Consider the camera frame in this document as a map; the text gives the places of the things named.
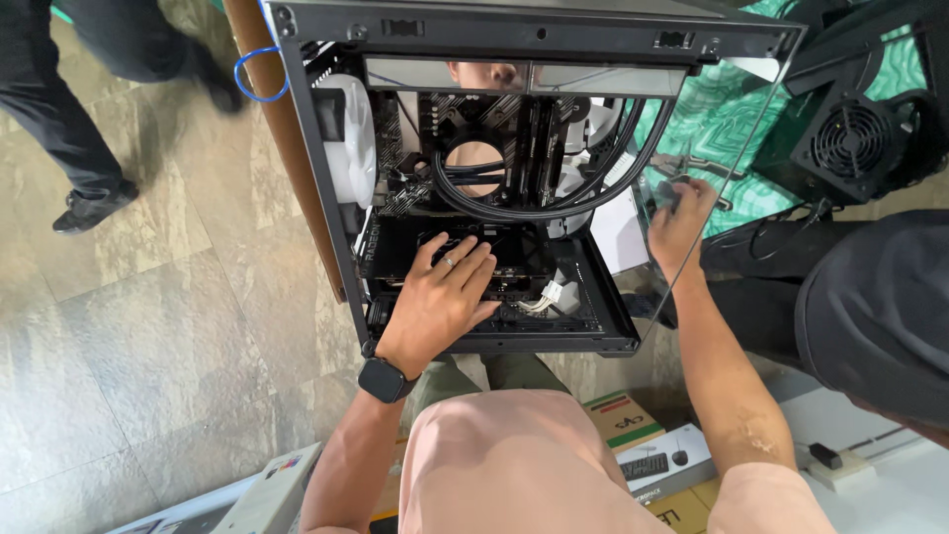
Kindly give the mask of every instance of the cardboard box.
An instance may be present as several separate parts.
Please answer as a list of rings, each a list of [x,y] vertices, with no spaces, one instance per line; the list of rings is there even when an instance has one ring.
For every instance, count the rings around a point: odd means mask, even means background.
[[[660,521],[668,524],[676,534],[698,534],[709,523],[709,508],[705,507],[691,489],[656,501],[646,506]]]
[[[721,482],[715,478],[654,501],[646,505],[646,509],[677,534],[702,534],[708,526],[720,486]]]
[[[673,455],[680,450],[685,452],[685,463],[681,466],[673,461]],[[616,461],[622,465],[657,454],[666,455],[668,471],[626,483],[633,497],[644,505],[717,476],[705,436],[691,424],[624,450],[616,455]]]
[[[665,430],[626,391],[614,391],[584,403],[600,437],[614,453],[661,436]]]

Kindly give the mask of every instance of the blue cable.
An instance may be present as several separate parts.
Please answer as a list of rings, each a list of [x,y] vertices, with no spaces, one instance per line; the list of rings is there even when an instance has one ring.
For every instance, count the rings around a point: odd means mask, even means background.
[[[263,3],[263,0],[257,0],[257,6],[260,7],[260,14],[263,15],[263,17],[264,17],[264,23],[266,24],[266,23],[267,23],[267,15],[266,15],[266,13],[264,12],[264,3]],[[241,79],[240,79],[240,67],[241,67],[242,65],[244,65],[244,62],[246,62],[247,60],[249,60],[250,58],[252,58],[253,56],[255,56],[255,55],[257,55],[257,54],[263,54],[263,53],[266,53],[266,52],[279,52],[279,51],[280,51],[280,47],[277,46],[277,36],[273,34],[273,30],[270,28],[270,25],[267,25],[267,31],[270,33],[270,39],[273,40],[274,46],[273,46],[273,47],[258,48],[257,50],[252,50],[252,51],[250,51],[250,52],[244,54],[243,56],[241,56],[241,58],[240,58],[239,60],[237,60],[237,63],[234,64],[234,81],[237,82],[237,88],[239,88],[239,89],[241,90],[241,92],[243,92],[244,94],[246,94],[248,98],[250,98],[251,100],[255,100],[255,101],[257,101],[257,102],[273,102],[273,101],[277,100],[278,98],[280,98],[280,97],[284,96],[285,94],[287,94],[287,89],[290,88],[290,76],[289,76],[289,74],[287,74],[287,77],[284,78],[284,86],[283,86],[282,89],[280,89],[280,92],[278,92],[277,94],[275,94],[275,95],[273,95],[273,96],[268,96],[268,97],[261,97],[261,96],[257,96],[257,95],[255,95],[255,94],[251,93],[250,91],[248,91],[248,89],[247,89],[246,87],[244,87],[244,83],[241,82]]]

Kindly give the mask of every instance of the floor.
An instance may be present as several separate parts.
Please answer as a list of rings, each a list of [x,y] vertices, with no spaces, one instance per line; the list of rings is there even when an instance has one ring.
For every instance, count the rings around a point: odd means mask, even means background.
[[[233,60],[223,15],[163,4]],[[91,232],[53,234],[68,182],[0,114],[0,531],[94,533],[325,440],[361,357],[260,107],[225,118],[190,84],[116,79],[69,25],[52,31],[63,77],[142,196]],[[946,175],[844,215],[933,205],[949,206]],[[581,400],[685,400],[662,328],[632,359],[543,357]]]

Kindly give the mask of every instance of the black smartwatch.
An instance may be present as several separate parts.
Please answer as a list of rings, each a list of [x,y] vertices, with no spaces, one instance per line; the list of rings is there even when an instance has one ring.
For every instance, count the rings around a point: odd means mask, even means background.
[[[391,363],[376,357],[376,344],[363,345],[363,368],[359,371],[359,387],[386,404],[392,404],[412,392],[419,380],[406,380],[405,373]]]

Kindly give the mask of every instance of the man's right hand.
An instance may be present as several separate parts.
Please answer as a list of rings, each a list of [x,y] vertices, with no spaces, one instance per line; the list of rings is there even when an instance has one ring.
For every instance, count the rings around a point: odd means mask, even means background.
[[[701,238],[691,255],[689,250],[696,236],[701,234],[702,226],[718,197],[715,188],[705,180],[673,183],[672,187],[681,196],[679,208],[674,214],[669,206],[663,207],[656,212],[649,227],[649,251],[670,283],[687,255],[688,262],[682,268],[682,274],[691,276],[701,271],[698,267]]]
[[[433,266],[432,256],[446,242],[448,234],[442,232],[419,248],[376,347],[376,356],[409,380],[501,304],[479,302],[497,263],[491,244],[477,245],[477,238],[468,236],[445,253],[454,267],[444,260]]]

